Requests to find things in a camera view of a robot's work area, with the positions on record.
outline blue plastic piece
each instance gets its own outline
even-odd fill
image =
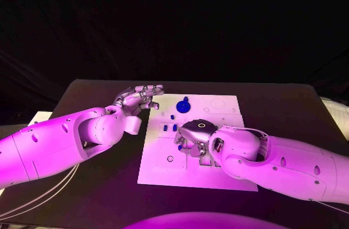
[[[181,113],[187,113],[191,110],[189,99],[185,97],[184,101],[181,101],[176,105],[176,109]]]

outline table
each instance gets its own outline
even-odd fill
[[[246,127],[349,156],[345,137],[316,91],[303,84],[76,80],[52,118],[91,107],[106,107],[122,90],[145,84],[164,84],[166,93],[237,95]],[[246,215],[290,228],[349,227],[348,214],[262,187],[259,192],[247,192],[139,185],[148,117],[149,110],[145,110],[139,135],[126,133],[116,146],[80,165],[57,197],[31,212],[8,219],[8,223],[116,229],[164,214],[215,211]],[[8,188],[0,197],[0,213],[41,195],[67,173]]]

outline black backdrop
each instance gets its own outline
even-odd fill
[[[348,0],[0,4],[9,109],[54,110],[76,79],[309,83],[349,100]]]

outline robotic hand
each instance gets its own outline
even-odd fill
[[[349,204],[349,158],[296,140],[269,136],[250,128],[194,120],[179,128],[175,144],[185,139],[192,148],[181,152],[202,157],[208,152],[224,172],[264,188],[302,200]]]
[[[0,140],[0,189],[52,176],[104,152],[125,131],[139,134],[142,109],[162,85],[127,88],[106,108],[97,107],[37,123]]]

